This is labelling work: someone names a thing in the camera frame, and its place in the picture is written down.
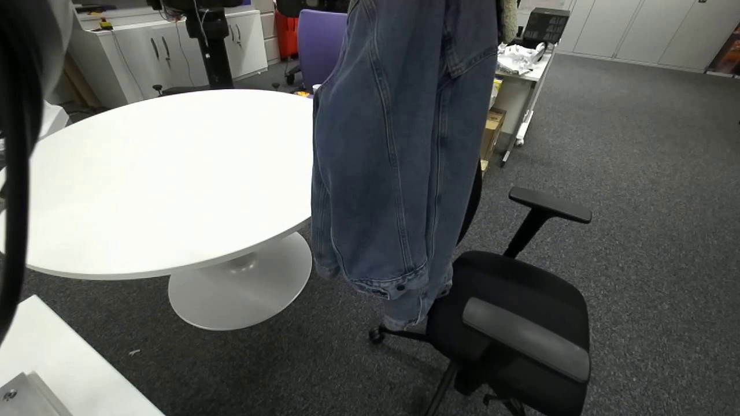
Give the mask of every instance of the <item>chair backrest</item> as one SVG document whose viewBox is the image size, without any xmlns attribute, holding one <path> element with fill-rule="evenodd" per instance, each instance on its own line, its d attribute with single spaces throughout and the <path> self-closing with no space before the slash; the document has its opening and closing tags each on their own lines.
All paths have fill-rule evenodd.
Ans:
<svg viewBox="0 0 740 416">
<path fill-rule="evenodd" d="M 325 82 L 340 59 L 347 14 L 304 8 L 299 15 L 299 59 L 304 86 Z"/>
</svg>

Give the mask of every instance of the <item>blue jeans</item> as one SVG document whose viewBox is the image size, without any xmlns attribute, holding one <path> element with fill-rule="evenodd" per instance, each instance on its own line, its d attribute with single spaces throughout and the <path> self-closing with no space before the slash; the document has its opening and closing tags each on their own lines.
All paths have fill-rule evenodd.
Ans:
<svg viewBox="0 0 740 416">
<path fill-rule="evenodd" d="M 316 273 L 382 296 L 394 327 L 451 283 L 495 53 L 498 0 L 357 0 L 315 96 Z"/>
</svg>

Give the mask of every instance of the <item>table leg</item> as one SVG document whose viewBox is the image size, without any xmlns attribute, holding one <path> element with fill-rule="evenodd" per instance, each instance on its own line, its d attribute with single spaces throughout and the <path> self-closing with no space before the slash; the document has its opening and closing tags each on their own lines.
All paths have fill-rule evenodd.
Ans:
<svg viewBox="0 0 740 416">
<path fill-rule="evenodd" d="M 203 331 L 237 331 L 262 324 L 289 307 L 312 271 L 300 233 L 289 233 L 240 258 L 174 273 L 170 303 Z"/>
</svg>

